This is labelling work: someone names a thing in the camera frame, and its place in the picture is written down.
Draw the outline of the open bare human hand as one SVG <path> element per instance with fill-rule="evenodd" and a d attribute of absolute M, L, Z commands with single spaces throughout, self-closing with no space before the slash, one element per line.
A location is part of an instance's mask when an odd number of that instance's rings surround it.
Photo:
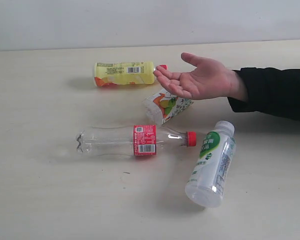
<path fill-rule="evenodd" d="M 238 74 L 217 60 L 183 52 L 181 59 L 194 66 L 190 72 L 170 72 L 157 66 L 157 81 L 169 93 L 184 99 L 207 100 L 219 97 L 248 101 L 248 91 Z"/>

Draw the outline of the black sleeved forearm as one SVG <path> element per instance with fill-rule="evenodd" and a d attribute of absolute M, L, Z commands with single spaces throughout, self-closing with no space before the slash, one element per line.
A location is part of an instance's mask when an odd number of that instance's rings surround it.
<path fill-rule="evenodd" d="M 243 80 L 248 100 L 229 97 L 234 112 L 261 112 L 300 121 L 300 69 L 245 67 L 235 72 Z"/>

